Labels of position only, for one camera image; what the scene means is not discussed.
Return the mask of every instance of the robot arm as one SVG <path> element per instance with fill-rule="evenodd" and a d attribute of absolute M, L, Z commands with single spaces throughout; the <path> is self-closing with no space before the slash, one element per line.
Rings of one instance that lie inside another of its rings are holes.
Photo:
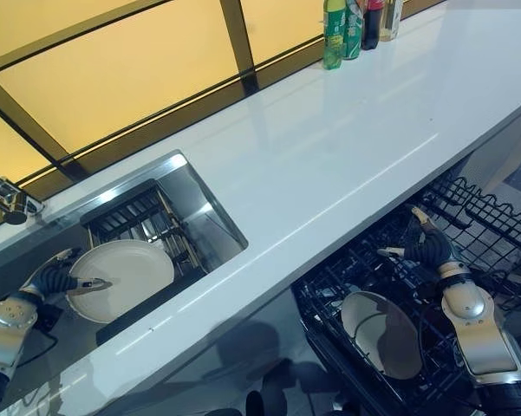
<path fill-rule="evenodd" d="M 14 294 L 0 302 L 0 403 L 35 325 L 37 310 L 54 293 L 103 284 L 101 279 L 75 279 L 68 273 L 79 251 L 68 249 L 39 267 Z"/>
<path fill-rule="evenodd" d="M 378 252 L 423 263 L 440 273 L 441 307 L 454 326 L 466 370 L 482 404 L 486 409 L 521 409 L 521 351 L 499 325 L 492 297 L 475 284 L 450 240 L 428 215 L 417 207 L 412 213 L 425 233 L 424 242 Z"/>

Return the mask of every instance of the window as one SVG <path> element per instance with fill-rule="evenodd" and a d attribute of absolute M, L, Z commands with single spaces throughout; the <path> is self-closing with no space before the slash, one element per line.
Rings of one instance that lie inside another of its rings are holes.
<path fill-rule="evenodd" d="M 0 175 L 48 198 L 321 54 L 322 0 L 0 0 Z"/>

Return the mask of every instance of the green bottle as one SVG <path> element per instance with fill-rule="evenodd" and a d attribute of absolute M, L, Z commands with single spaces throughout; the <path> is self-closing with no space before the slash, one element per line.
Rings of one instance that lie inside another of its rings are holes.
<path fill-rule="evenodd" d="M 364 18 L 359 2 L 360 0 L 347 0 L 343 59 L 355 59 L 361 53 L 362 21 Z"/>
<path fill-rule="evenodd" d="M 323 67 L 326 69 L 341 66 L 346 10 L 345 0 L 323 1 Z"/>

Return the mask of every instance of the black wire rack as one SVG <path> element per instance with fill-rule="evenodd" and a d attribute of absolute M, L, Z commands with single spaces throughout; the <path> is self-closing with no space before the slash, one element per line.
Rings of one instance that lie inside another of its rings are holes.
<path fill-rule="evenodd" d="M 521 308 L 521 213 L 450 173 L 408 203 L 431 215 L 453 240 L 478 284 L 495 295 L 496 304 L 505 313 Z M 451 395 L 465 399 L 472 394 L 451 324 L 441 311 L 433 309 L 426 311 L 420 322 L 427 304 L 423 299 L 439 280 L 437 275 L 415 263 L 376 253 L 381 247 L 404 246 L 408 238 L 420 235 L 420 225 L 410 210 L 400 206 L 293 285 L 307 336 L 309 331 L 322 335 L 332 347 L 325 364 L 348 386 L 373 381 L 374 388 L 367 389 L 362 399 L 374 405 L 374 414 L 400 414 L 396 409 L 401 414 L 451 414 Z M 420 325 L 427 368 L 416 378 L 395 380 L 380 373 L 345 332 L 342 301 L 358 289 L 385 296 Z M 343 371 L 344 367 L 354 371 Z"/>
<path fill-rule="evenodd" d="M 91 247 L 136 239 L 162 249 L 172 259 L 175 280 L 205 272 L 198 251 L 187 238 L 169 201 L 154 181 L 145 182 L 81 219 Z"/>

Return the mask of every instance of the kitchen sink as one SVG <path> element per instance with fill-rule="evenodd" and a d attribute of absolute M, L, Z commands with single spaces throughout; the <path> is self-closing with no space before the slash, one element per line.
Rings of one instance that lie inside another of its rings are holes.
<path fill-rule="evenodd" d="M 119 239 L 139 239 L 164 250 L 174 264 L 173 283 L 109 324 L 80 317 L 65 296 L 49 299 L 54 312 L 50 318 L 61 313 L 50 331 L 58 338 L 58 345 L 17 370 L 3 407 L 228 262 L 248 244 L 184 155 L 174 152 L 69 207 L 56 219 L 1 250 L 0 299 L 17 290 L 55 253 L 71 247 L 90 250 Z M 49 338 L 32 331 L 21 360 L 41 353 L 49 344 Z"/>

